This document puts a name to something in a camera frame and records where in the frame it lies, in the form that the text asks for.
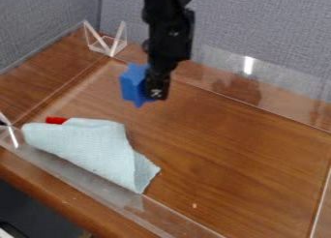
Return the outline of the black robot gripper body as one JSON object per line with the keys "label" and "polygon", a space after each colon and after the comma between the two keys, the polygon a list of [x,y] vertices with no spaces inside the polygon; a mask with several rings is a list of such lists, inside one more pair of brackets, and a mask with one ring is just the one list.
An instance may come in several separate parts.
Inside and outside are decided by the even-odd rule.
{"label": "black robot gripper body", "polygon": [[192,0],[144,0],[142,20],[148,25],[148,63],[169,73],[190,56],[194,12]]}

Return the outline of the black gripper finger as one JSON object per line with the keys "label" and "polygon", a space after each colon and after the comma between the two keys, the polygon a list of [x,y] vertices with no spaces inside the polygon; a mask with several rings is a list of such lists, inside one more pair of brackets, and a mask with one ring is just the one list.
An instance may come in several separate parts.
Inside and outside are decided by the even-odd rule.
{"label": "black gripper finger", "polygon": [[170,75],[161,74],[153,69],[146,69],[144,73],[144,94],[148,98],[165,101],[168,98]]}

